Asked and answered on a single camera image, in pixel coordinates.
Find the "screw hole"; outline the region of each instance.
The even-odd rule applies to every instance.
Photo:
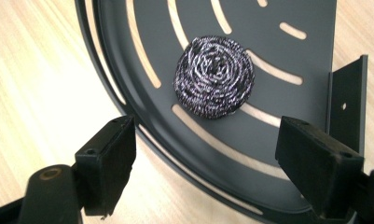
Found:
[[[85,151],[85,153],[88,155],[93,155],[94,153],[96,153],[96,151],[93,148],[89,148]]]

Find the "curved slot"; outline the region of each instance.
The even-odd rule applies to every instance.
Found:
[[[283,70],[280,70],[276,68],[275,66],[263,61],[260,59],[258,56],[256,56],[253,51],[250,49],[247,50],[248,55],[250,56],[251,60],[253,61],[254,65],[260,67],[262,70],[267,72],[268,74],[277,77],[283,81],[292,83],[294,85],[302,85],[303,83],[303,78],[297,75],[293,75],[290,73],[287,73]]]
[[[215,138],[213,135],[205,131],[193,118],[191,118],[180,105],[173,105],[172,111],[179,119],[181,119],[184,122],[184,124],[192,132],[194,132],[198,137],[200,137],[201,140],[203,140],[212,148],[215,148],[218,152],[222,153],[228,158],[240,164],[243,164],[244,166],[252,170],[259,171],[263,174],[289,180],[287,175],[281,168],[250,158],[233,149],[232,147],[229,147],[225,143],[221,142],[219,139]]]
[[[141,124],[138,127],[141,130],[141,132],[157,147],[157,149],[160,150],[161,153],[163,153],[171,162],[173,162],[183,172],[187,173],[187,175],[191,176],[192,178],[197,180],[199,183],[204,185],[207,189],[212,190],[213,192],[217,193],[221,197],[224,197],[227,200],[229,200],[233,203],[236,203],[240,207],[248,209],[249,211],[252,211],[252,212],[254,212],[258,215],[261,215],[261,216],[263,215],[263,212],[261,210],[257,209],[256,207],[254,207],[253,205],[250,205],[248,203],[245,203],[243,201],[240,201],[240,200],[230,196],[225,191],[223,191],[223,190],[217,188],[216,186],[210,184],[209,182],[200,178],[198,175],[195,175],[195,173],[188,170],[188,168],[186,168],[186,166],[183,163],[178,161],[174,156],[172,156],[172,154],[170,154],[166,149],[164,149],[164,147],[151,135],[151,133],[145,127],[143,127]]]
[[[172,22],[175,35],[177,36],[178,42],[180,42],[181,48],[185,49],[189,44],[189,41],[187,40],[180,17],[178,16],[177,4],[175,0],[168,0],[167,7],[169,9],[170,20]]]
[[[232,33],[232,28],[230,27],[227,18],[225,17],[224,11],[222,10],[219,0],[211,0],[211,3],[214,14],[216,16],[216,19],[218,20],[219,25],[222,28],[222,31],[224,31],[226,35],[229,35],[230,33]]]
[[[257,0],[260,7],[266,7],[268,5],[268,0]]]
[[[301,39],[301,40],[304,40],[308,37],[306,32],[303,32],[303,31],[295,28],[294,26],[286,23],[285,21],[280,23],[280,29],[282,29],[282,31],[286,32],[287,34],[289,34],[289,35],[291,35],[295,38]]]
[[[148,75],[149,80],[151,81],[152,85],[158,89],[161,86],[161,82],[154,71],[151,63],[146,56],[143,43],[141,42],[140,34],[138,32],[137,21],[134,14],[134,3],[133,0],[126,0],[126,8],[128,13],[128,24],[129,28],[131,29],[132,33],[132,40],[134,47],[137,51],[137,55],[140,59],[140,63],[143,66],[146,74]]]
[[[255,107],[253,107],[252,105],[249,105],[247,103],[243,104],[241,107],[240,107],[241,111],[250,115],[251,117],[254,117],[256,119],[259,119],[271,126],[274,126],[276,128],[280,128],[280,123],[281,123],[281,119],[280,118],[277,118],[271,114],[268,114],[266,112],[263,112],[262,110],[260,109],[257,109]]]

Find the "metal bracket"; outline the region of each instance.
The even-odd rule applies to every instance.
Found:
[[[367,55],[330,74],[327,132],[364,154]]]

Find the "light wood table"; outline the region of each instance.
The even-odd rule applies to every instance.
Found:
[[[374,0],[339,0],[333,70],[368,54],[366,173],[374,169]],[[120,116],[90,62],[74,1],[0,0],[0,206],[35,171],[74,153]],[[200,191],[140,139],[113,216],[86,223],[254,223]]]

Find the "perforated metal tray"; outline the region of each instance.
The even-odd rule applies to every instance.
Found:
[[[283,115],[329,129],[335,0],[92,3],[105,62],[93,45],[96,34],[90,32],[85,2],[76,0],[92,61],[119,110],[135,115],[141,135],[158,155],[249,216],[283,223],[311,220],[309,204],[274,152]],[[173,90],[183,48],[202,35],[238,41],[256,64],[250,99],[223,119],[190,114]]]

